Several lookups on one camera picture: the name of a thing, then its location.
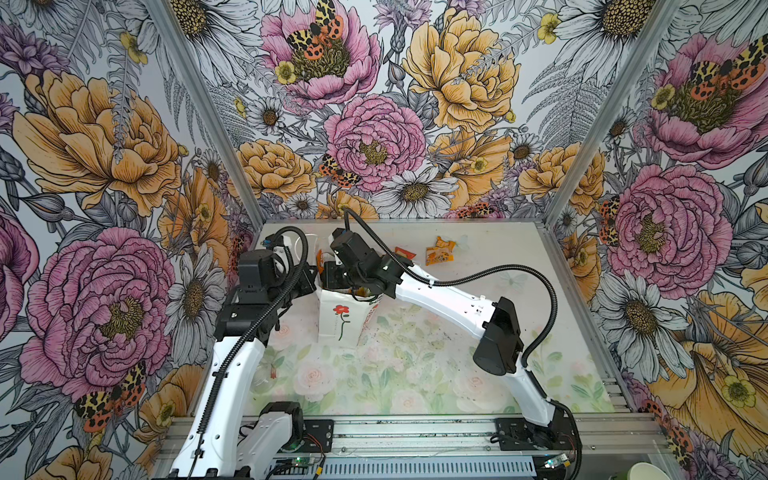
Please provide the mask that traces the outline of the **white paper gift bag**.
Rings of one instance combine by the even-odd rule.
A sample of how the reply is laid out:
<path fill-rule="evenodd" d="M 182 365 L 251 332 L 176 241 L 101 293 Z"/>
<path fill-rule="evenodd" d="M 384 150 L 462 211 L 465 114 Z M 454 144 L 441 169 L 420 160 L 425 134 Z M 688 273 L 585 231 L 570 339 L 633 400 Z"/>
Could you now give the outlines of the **white paper gift bag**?
<path fill-rule="evenodd" d="M 342 265 L 330 249 L 327 239 L 322 239 L 313 233 L 307 234 L 307 239 L 311 252 L 314 254 L 314 259 L 310 259 L 310 265 L 316 267 L 315 258 L 318 249 L 323 250 L 324 263 L 335 261 L 338 265 Z M 380 296 L 374 294 L 371 296 L 352 296 L 325 290 L 321 286 L 318 273 L 315 293 L 319 300 L 318 342 L 339 348 L 355 348 L 358 345 L 363 327 L 378 307 Z"/>

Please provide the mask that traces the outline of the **orange white snack bag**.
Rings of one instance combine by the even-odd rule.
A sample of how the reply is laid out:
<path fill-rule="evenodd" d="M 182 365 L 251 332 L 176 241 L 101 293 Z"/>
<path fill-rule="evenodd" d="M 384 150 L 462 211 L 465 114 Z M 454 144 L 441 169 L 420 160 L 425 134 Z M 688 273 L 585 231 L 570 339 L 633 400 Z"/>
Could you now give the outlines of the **orange white snack bag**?
<path fill-rule="evenodd" d="M 317 268 L 317 273 L 321 275 L 324 270 L 324 260 L 323 260 L 323 250 L 318 249 L 316 251 L 316 258 L 315 258 L 315 264 Z"/>

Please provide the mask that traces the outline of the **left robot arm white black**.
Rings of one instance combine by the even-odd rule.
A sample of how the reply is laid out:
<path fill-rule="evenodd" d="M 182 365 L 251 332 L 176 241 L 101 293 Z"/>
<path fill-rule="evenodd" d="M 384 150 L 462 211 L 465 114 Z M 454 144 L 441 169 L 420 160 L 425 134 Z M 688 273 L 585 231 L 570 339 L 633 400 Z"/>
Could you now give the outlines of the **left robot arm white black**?
<path fill-rule="evenodd" d="M 193 424 L 158 478 L 265 479 L 280 450 L 301 440 L 303 419 L 295 402 L 271 404 L 246 435 L 240 429 L 251 381 L 281 312 L 314 289 L 300 285 L 309 270 L 287 246 L 241 256 L 235 301 L 222 311 Z"/>

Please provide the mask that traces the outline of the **small orange snack packet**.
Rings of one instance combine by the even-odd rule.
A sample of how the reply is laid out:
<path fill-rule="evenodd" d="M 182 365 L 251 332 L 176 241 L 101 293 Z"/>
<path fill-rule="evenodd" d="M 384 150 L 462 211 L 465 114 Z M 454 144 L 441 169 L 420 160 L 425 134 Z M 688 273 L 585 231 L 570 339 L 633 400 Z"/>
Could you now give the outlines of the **small orange snack packet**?
<path fill-rule="evenodd" d="M 452 262 L 454 260 L 453 251 L 457 243 L 453 240 L 445 240 L 438 236 L 434 246 L 426 249 L 426 261 L 427 265 L 435 265 L 440 263 Z"/>

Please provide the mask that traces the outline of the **aluminium frame rail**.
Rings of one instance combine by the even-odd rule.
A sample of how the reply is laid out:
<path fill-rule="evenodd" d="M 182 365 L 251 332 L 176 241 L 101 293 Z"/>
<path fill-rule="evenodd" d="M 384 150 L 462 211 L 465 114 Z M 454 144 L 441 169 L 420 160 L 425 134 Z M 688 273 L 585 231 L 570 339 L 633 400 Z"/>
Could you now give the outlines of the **aluminium frame rail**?
<path fill-rule="evenodd" d="M 311 433 L 330 457 L 443 457 L 525 454 L 502 448 L 491 437 L 502 433 L 497 415 L 308 417 Z M 660 427 L 649 414 L 577 413 L 583 454 L 644 455 L 668 451 Z"/>

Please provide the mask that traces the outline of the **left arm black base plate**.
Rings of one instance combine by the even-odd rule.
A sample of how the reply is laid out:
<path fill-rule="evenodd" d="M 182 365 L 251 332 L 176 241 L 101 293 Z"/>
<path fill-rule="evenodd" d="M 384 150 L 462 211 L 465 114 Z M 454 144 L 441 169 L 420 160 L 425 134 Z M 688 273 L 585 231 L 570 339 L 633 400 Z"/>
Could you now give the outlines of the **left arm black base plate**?
<path fill-rule="evenodd" d="M 330 419 L 304 421 L 303 438 L 289 444 L 280 453 L 329 453 L 332 449 L 335 422 Z"/>

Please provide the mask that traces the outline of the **green circuit board left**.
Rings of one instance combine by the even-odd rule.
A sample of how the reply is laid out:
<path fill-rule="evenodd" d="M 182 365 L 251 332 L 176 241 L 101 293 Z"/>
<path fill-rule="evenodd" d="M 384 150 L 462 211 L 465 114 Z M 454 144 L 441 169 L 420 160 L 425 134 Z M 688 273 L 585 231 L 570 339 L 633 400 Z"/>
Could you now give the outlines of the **green circuit board left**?
<path fill-rule="evenodd" d="M 309 469 L 313 467 L 315 462 L 308 457 L 299 457 L 291 459 L 280 459 L 276 462 L 275 467 L 278 469 L 295 469 L 303 468 Z"/>

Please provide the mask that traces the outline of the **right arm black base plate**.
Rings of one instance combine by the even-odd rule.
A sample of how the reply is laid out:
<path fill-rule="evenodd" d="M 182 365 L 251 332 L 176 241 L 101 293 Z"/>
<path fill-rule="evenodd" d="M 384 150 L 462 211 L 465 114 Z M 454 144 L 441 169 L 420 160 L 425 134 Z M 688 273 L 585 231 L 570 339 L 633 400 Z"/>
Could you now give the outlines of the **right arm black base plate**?
<path fill-rule="evenodd" d="M 524 418 L 502 417 L 494 420 L 492 436 L 502 451 L 576 451 L 581 446 L 578 432 L 569 418 L 556 416 L 547 426 Z"/>

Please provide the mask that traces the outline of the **green circuit board right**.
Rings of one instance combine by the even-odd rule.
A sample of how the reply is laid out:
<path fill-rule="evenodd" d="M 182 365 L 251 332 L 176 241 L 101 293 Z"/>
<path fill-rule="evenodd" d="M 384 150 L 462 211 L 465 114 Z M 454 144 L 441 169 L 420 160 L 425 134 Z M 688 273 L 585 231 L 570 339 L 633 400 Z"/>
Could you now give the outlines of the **green circuit board right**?
<path fill-rule="evenodd" d="M 561 453 L 559 455 L 554 455 L 547 460 L 544 461 L 542 467 L 545 469 L 558 469 L 558 468 L 565 468 L 567 469 L 571 465 L 571 461 L 569 458 L 569 455 L 566 453 Z"/>

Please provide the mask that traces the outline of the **green circuit board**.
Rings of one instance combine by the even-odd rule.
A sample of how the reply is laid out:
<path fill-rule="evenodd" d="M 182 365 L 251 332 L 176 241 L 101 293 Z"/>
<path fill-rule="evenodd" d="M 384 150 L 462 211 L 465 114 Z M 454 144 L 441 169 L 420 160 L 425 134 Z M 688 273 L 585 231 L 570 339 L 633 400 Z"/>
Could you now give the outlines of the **green circuit board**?
<path fill-rule="evenodd" d="M 569 458 L 569 455 L 566 453 L 561 453 L 559 455 L 554 455 L 547 460 L 544 461 L 542 467 L 545 469 L 558 469 L 558 468 L 565 468 L 567 469 L 571 465 L 571 461 Z"/>
<path fill-rule="evenodd" d="M 309 469 L 313 467 L 315 462 L 308 457 L 299 457 L 291 459 L 280 459 L 276 462 L 275 467 L 278 469 L 295 469 L 303 468 Z"/>

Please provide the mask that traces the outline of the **white round bowl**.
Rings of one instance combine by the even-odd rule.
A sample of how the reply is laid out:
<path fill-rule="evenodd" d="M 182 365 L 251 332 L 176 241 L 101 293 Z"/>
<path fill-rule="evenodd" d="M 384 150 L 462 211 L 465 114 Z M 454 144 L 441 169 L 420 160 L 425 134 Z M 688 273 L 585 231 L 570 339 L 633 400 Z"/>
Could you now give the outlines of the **white round bowl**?
<path fill-rule="evenodd" d="M 630 467 L 622 476 L 624 480 L 670 480 L 659 467 L 647 462 L 639 462 Z"/>

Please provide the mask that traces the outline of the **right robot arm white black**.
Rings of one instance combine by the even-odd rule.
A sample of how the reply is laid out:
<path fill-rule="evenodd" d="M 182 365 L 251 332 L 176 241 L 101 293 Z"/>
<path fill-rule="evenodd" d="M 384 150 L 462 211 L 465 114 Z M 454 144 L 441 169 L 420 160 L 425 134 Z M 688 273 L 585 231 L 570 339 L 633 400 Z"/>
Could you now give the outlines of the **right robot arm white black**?
<path fill-rule="evenodd" d="M 539 271 L 520 264 L 506 264 L 468 277 L 440 281 L 411 260 L 395 254 L 375 234 L 372 239 L 383 248 L 376 252 L 366 240 L 348 228 L 331 235 L 330 250 L 335 260 L 325 267 L 332 281 L 353 290 L 364 288 L 375 296 L 384 295 L 428 310 L 463 328 L 478 340 L 473 354 L 475 365 L 499 377 L 517 402 L 523 416 L 523 441 L 533 448 L 551 449 L 560 438 L 578 442 L 573 414 L 551 398 L 530 369 L 529 356 L 553 329 L 558 299 L 551 282 Z M 549 298 L 549 314 L 542 331 L 528 345 L 512 300 L 491 301 L 460 290 L 464 283 L 503 271 L 517 271 L 539 280 Z"/>

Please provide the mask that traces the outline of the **small red snack packet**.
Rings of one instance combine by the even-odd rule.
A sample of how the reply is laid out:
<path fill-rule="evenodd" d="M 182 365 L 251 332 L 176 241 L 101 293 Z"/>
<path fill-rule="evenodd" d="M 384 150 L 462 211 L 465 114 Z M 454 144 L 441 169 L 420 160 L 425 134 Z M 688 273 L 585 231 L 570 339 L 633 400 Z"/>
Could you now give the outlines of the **small red snack packet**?
<path fill-rule="evenodd" d="M 395 248 L 395 253 L 400 255 L 400 256 L 402 256 L 402 257 L 404 257 L 404 258 L 407 258 L 409 260 L 413 260 L 416 257 L 415 253 L 413 253 L 413 252 L 411 252 L 409 250 L 403 249 L 401 247 L 396 247 Z"/>

